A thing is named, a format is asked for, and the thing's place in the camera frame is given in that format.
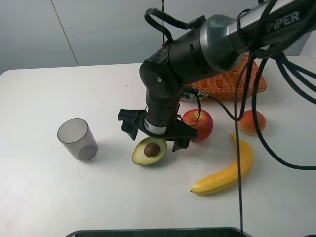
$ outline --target yellow banana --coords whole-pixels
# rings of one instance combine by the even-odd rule
[[[234,144],[237,144],[236,136],[231,134],[231,139]],[[240,147],[240,167],[241,167],[241,177],[245,177],[249,171],[251,170],[253,164],[253,155],[250,146],[244,142],[239,140]],[[213,194],[218,191],[224,190],[235,183],[238,182],[238,165],[237,165],[237,157],[234,163],[227,167],[226,169],[209,175],[199,181],[197,181],[191,188],[190,191],[199,194],[199,195],[207,195]]]

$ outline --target apple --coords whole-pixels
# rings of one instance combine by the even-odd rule
[[[213,119],[211,115],[205,110],[201,110],[201,115],[199,116],[199,120],[198,120],[198,109],[187,111],[182,116],[182,120],[185,124],[192,126],[192,128],[197,130],[197,138],[195,142],[203,141],[206,138],[208,138],[209,135],[211,135],[211,132],[213,130]]]
[[[257,118],[260,131],[263,131],[266,128],[266,119],[265,117],[257,111]],[[253,122],[252,111],[248,110],[243,114],[242,119],[238,122],[239,129],[244,134],[249,136],[256,136],[257,132],[255,129],[255,124]]]

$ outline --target wicker basket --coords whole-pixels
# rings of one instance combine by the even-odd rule
[[[232,70],[230,72],[223,73],[211,78],[207,78],[202,81],[192,83],[191,85],[193,87],[198,88],[201,92],[210,94],[219,100],[234,100],[237,78],[242,68],[247,63],[247,61],[248,61],[248,55],[244,55],[241,59],[240,65],[235,70]],[[243,73],[241,77],[241,82],[238,89],[239,101],[241,100],[242,94],[243,94],[246,71],[247,70],[245,70],[245,72]],[[255,80],[257,72],[258,72],[258,66],[254,62],[252,66],[252,73],[251,73],[251,79],[250,79],[250,85],[249,85],[247,97],[250,97],[252,95],[253,82]],[[267,88],[266,81],[264,80],[263,77],[261,77],[260,82],[259,82],[258,93],[265,91],[266,88]]]

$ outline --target white table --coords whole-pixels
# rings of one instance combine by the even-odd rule
[[[316,71],[309,57],[293,62]],[[209,140],[171,152],[152,167],[131,161],[136,144],[121,131],[121,108],[141,109],[140,64],[13,70],[0,77],[0,236],[65,237],[78,230],[239,228],[237,186],[201,197],[198,179],[235,158],[233,121],[216,103]],[[288,162],[316,165],[316,110],[287,85],[273,60],[258,95],[267,119],[264,136]],[[232,111],[232,104],[227,103]],[[196,108],[182,103],[179,113]],[[59,126],[85,119],[99,144],[92,162],[80,162],[58,141]],[[287,168],[258,138],[241,135],[255,161],[243,182],[244,230],[253,237],[316,234],[316,172]]]

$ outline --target gray plastic cup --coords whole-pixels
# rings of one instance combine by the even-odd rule
[[[60,126],[58,140],[77,160],[90,160],[98,151],[98,145],[89,125],[80,118],[74,118]]]

